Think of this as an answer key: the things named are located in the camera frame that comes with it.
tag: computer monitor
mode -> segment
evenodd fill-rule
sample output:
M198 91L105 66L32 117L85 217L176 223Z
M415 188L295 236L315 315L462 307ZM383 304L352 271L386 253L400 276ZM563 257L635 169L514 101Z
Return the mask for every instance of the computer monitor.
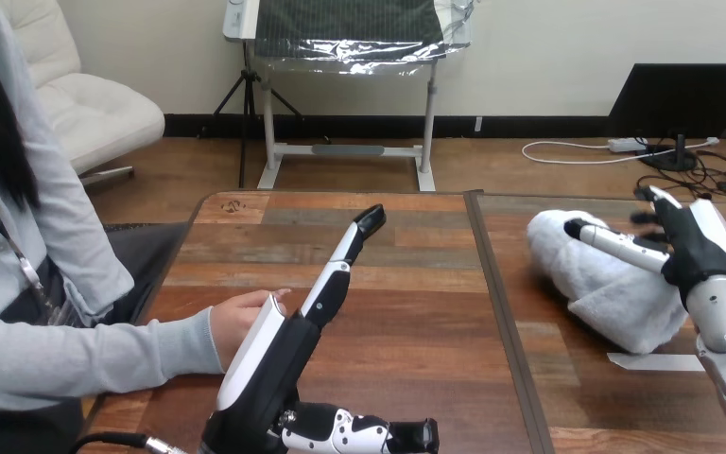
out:
M694 168L684 137L726 137L726 64L636 63L611 109L607 135L680 138L676 152L642 162L662 170Z

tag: tripod stand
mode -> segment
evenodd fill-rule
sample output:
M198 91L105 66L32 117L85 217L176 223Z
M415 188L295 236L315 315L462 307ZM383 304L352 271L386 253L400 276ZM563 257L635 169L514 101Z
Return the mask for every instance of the tripod stand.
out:
M247 135L247 128L249 127L250 120L254 120L257 116L254 112L254 91L252 90L252 86L254 82L261 82L262 79L260 78L260 75L257 74L257 71L251 69L250 61L249 61L249 49L247 47L246 41L243 42L243 66L244 68L240 72L240 77L235 82L235 85L233 85L233 88L230 89L230 92L224 96L224 100L221 101L221 104L218 105L218 108L215 112L213 112L213 119L211 120L211 123L208 125L205 125L201 128L201 133L197 135L197 138L200 139L202 137L205 137L207 135L208 127L214 126L218 120L218 115L221 113L221 110L224 109L224 106L227 104L227 102L230 100L231 97L233 97L235 91L240 87L241 83L245 82L244 85L244 93L243 93L243 118L241 119L241 132L240 132L240 170L238 172L238 187L243 188L244 180L245 180L245 173L246 173L246 135ZM271 94L274 95L277 99L280 100L280 102L283 103L284 106L286 106L291 112L293 112L294 115L296 115L297 120L302 119L302 114L299 113L299 111L296 110L295 107L293 107L287 100L282 97L279 93L277 93L276 90L273 88L270 89Z

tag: robotic hand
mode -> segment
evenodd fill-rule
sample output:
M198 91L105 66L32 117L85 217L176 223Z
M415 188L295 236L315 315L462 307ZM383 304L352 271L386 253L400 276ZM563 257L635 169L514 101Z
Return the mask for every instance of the robotic hand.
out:
M290 318L268 297L224 376L199 454L284 454L290 448L319 454L438 453L435 420L388 423L353 416L332 405L300 402L296 391L321 329L346 298L363 242L385 221L382 205L354 219Z
M634 215L636 223L656 223L671 246L642 237L624 235L572 219L564 230L605 253L639 268L660 272L676 286L686 310L698 329L700 363L717 387L726 413L726 222L709 201L683 208L671 195L655 187L636 191L650 201L655 213Z

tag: chair seat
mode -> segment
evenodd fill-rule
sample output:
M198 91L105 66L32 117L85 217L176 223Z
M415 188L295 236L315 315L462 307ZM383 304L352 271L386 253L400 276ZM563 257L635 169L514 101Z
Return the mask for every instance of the chair seat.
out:
M87 74L68 74L38 96L77 173L149 145L163 135L163 112L131 88Z

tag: wooden table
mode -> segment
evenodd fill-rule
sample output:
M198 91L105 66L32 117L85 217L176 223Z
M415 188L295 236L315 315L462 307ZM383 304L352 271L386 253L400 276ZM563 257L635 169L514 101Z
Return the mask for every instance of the wooden table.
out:
M539 211L582 209L626 229L633 201L234 192L193 225L147 320L175 320L258 288L301 305L354 215L388 223L353 267L349 296L300 380L302 400L390 420L439 421L441 452L726 452L726 421L699 373L638 373L565 310L529 262ZM726 217L726 204L720 204ZM685 326L666 353L692 353ZM111 395L90 430L152 433L196 452L219 376ZM114 446L86 452L128 452Z

